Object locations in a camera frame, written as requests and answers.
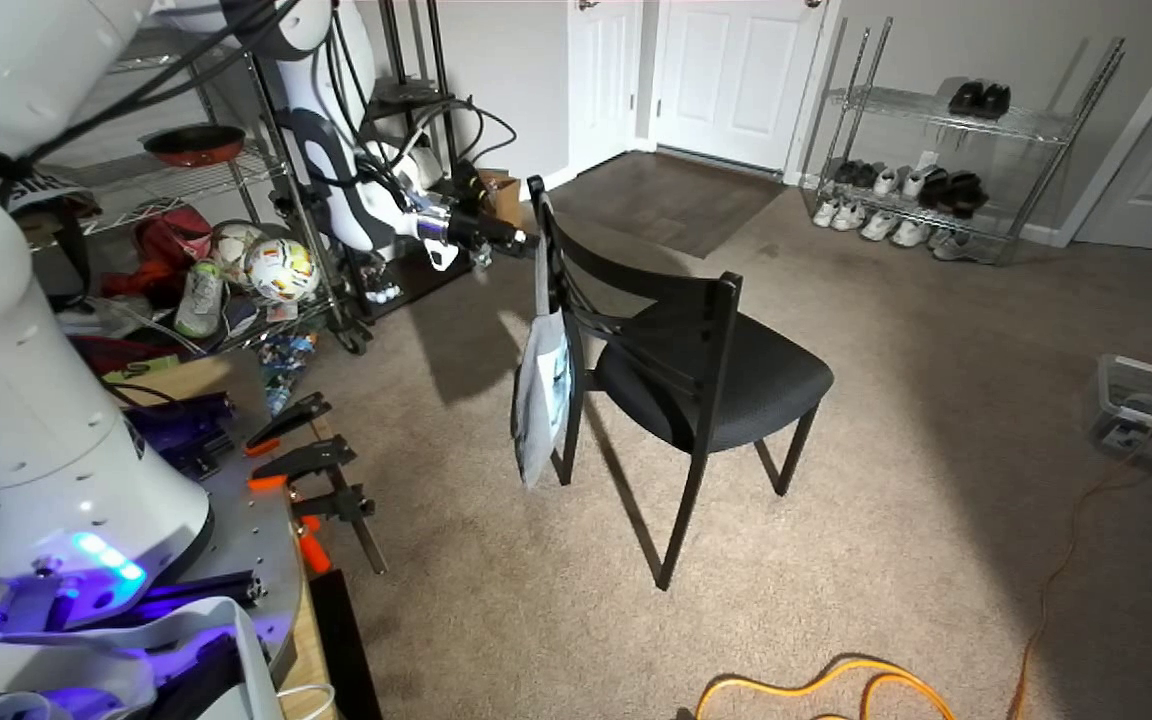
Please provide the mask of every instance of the door frame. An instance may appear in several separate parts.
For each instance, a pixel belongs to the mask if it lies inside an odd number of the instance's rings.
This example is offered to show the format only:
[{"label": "door frame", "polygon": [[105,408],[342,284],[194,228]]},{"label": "door frame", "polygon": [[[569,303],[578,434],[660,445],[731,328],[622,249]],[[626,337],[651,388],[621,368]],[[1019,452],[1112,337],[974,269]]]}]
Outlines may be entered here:
[{"label": "door frame", "polygon": [[1123,130],[1117,135],[1117,143],[1105,150],[1099,168],[1091,172],[1088,188],[1080,192],[1062,225],[1054,225],[1054,237],[1051,237],[1054,249],[1066,249],[1077,231],[1088,225],[1088,216],[1108,194],[1108,182],[1119,175],[1119,168],[1128,163],[1146,122],[1152,122],[1152,82],[1145,100],[1134,102],[1131,119],[1123,122]]},{"label": "door frame", "polygon": [[[660,147],[657,143],[657,82],[660,82],[660,66],[657,66],[657,50],[660,50],[660,2],[666,0],[644,0],[644,30],[641,30],[641,50],[644,50],[644,65],[641,65],[641,122],[644,122],[644,147]],[[804,102],[790,119],[790,130],[788,130],[788,156],[784,156],[784,168],[774,172],[781,182],[794,188],[804,181],[804,159],[806,159],[806,141],[813,141],[813,122],[824,109],[824,91],[828,91],[828,57],[832,57],[832,44],[839,40],[839,28],[845,28],[845,11],[853,0],[818,0],[824,6],[824,20],[818,20],[818,30],[817,30],[817,49],[813,49],[813,65],[806,65],[806,80],[804,80]]]},{"label": "door frame", "polygon": [[[632,141],[626,141],[622,150],[641,150],[641,147],[651,150],[651,147],[657,147],[657,143],[644,141],[644,130],[646,130],[646,128],[644,128],[644,102],[646,102],[644,95],[651,91],[651,76],[646,76],[651,65],[644,65],[644,57],[646,57],[646,49],[657,49],[657,44],[651,44],[651,28],[646,28],[657,2],[660,2],[660,0],[632,0],[632,11],[637,11],[637,17],[632,17],[632,40],[637,40],[637,50],[632,50],[632,66],[637,66],[637,86],[632,86],[632,91],[637,91],[637,109],[632,109],[632,116],[637,116],[637,122],[632,122]],[[569,49],[562,49],[562,50],[571,50],[571,23],[576,23],[576,11],[578,11],[578,0],[562,0],[562,6],[569,6],[569,17],[562,17],[562,28],[569,28],[569,30],[562,30],[562,44],[569,44]],[[578,172],[586,172],[586,168],[598,163],[598,159],[594,159],[594,163],[571,159],[571,128],[562,128],[562,135],[569,135],[569,156],[562,156],[559,168],[545,172],[545,182],[548,182],[548,188],[559,188],[559,182],[569,182],[569,181],[576,181]]]}]

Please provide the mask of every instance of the beige carpet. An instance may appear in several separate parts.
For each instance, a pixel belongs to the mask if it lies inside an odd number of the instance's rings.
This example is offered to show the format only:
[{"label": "beige carpet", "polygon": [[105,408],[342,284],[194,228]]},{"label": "beige carpet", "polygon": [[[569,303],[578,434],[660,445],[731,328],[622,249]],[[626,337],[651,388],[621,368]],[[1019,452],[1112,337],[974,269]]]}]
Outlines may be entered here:
[{"label": "beige carpet", "polygon": [[[517,481],[508,368],[527,264],[494,258],[389,315],[358,360],[316,360],[307,384],[339,408],[380,503],[389,576],[346,531],[331,544],[385,712],[665,720],[721,673],[798,683],[834,653],[870,653],[923,673],[964,720],[1002,714],[1077,495],[1131,475],[1088,447],[1082,396],[1099,350],[1152,360],[1152,250],[951,269],[813,231],[784,192],[714,254],[673,264],[745,273],[745,306],[817,346],[834,388],[784,500],[754,452],[714,457],[666,596],[594,445],[571,486]],[[598,417],[665,536],[685,465]],[[855,714],[855,692],[794,709],[722,694],[714,714]],[[1152,714],[1152,481],[1082,518],[1026,709]],[[878,714],[929,712],[883,694]]]},{"label": "beige carpet", "polygon": [[781,194],[781,182],[660,150],[622,150],[552,192],[571,216],[641,245],[708,254],[747,216]]}]

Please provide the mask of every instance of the white robot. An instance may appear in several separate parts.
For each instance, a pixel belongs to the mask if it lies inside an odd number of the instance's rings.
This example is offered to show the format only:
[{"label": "white robot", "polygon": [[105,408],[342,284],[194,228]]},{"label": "white robot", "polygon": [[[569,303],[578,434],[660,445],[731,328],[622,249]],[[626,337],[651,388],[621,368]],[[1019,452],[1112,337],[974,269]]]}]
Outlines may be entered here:
[{"label": "white robot", "polygon": [[[72,112],[157,6],[191,0],[46,0],[28,20],[24,0],[0,0],[0,156],[28,156],[72,128]],[[321,112],[294,50],[323,40],[331,0],[223,0],[188,28],[206,30],[234,17],[276,20],[259,40],[289,44],[279,58],[291,109]],[[342,28],[365,44],[353,0]],[[331,218],[353,249],[377,249],[331,188]],[[206,492],[142,447],[72,342],[60,337],[18,228],[0,208],[0,579],[40,576],[68,591],[72,629],[127,608],[172,568],[206,522]]]}]

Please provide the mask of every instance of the chair backrest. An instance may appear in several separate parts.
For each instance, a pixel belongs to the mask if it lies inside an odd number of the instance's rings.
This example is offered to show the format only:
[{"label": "chair backrest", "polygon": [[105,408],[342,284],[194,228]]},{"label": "chair backrest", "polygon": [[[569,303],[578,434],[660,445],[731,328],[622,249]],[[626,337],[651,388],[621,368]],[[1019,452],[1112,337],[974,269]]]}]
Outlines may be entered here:
[{"label": "chair backrest", "polygon": [[[637,340],[614,342],[614,350],[626,350],[626,360],[660,381],[666,393],[685,396],[694,408],[694,439],[703,447],[708,432],[710,432],[710,408],[714,396],[722,393],[722,375],[727,375],[727,350],[731,350],[731,330],[737,330],[737,303],[738,303],[738,275],[722,273],[722,275],[665,275],[665,273],[646,273],[646,269],[626,269],[614,264],[590,249],[584,249],[578,239],[571,239],[559,218],[552,216],[552,205],[545,194],[545,181],[531,175],[527,181],[531,192],[531,216],[536,216],[536,231],[548,239],[548,273],[552,273],[552,306],[569,312],[569,328],[576,324],[576,330],[590,328],[598,337],[614,337],[621,320],[598,312],[594,300],[586,300],[586,290],[578,289],[578,279],[571,275],[571,264],[586,275],[594,275],[598,284],[611,284],[626,295],[644,295],[657,306],[641,312],[632,330]],[[679,360],[677,350],[660,350],[666,342],[651,342],[644,337],[651,330],[688,330],[688,340],[694,337],[694,357]]]}]

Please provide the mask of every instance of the chair leg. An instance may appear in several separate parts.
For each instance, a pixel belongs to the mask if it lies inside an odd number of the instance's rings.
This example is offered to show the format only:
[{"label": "chair leg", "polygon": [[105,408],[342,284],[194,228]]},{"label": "chair leg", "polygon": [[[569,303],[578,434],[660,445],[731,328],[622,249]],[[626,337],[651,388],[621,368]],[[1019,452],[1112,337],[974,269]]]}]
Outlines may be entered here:
[{"label": "chair leg", "polygon": [[679,552],[685,552],[685,536],[688,536],[693,509],[694,509],[694,495],[700,495],[703,465],[708,465],[708,452],[693,452],[685,503],[679,503],[679,516],[673,518],[666,548],[665,548],[665,564],[660,564],[660,570],[657,570],[657,589],[660,589],[660,591],[666,591],[673,568],[677,568],[677,559],[679,559]]},{"label": "chair leg", "polygon": [[798,466],[813,422],[817,422],[817,408],[806,417],[798,417],[798,426],[790,432],[788,457],[784,457],[781,472],[771,475],[774,495],[788,492],[788,481]]},{"label": "chair leg", "polygon": [[571,483],[584,388],[571,388],[559,483]]}]

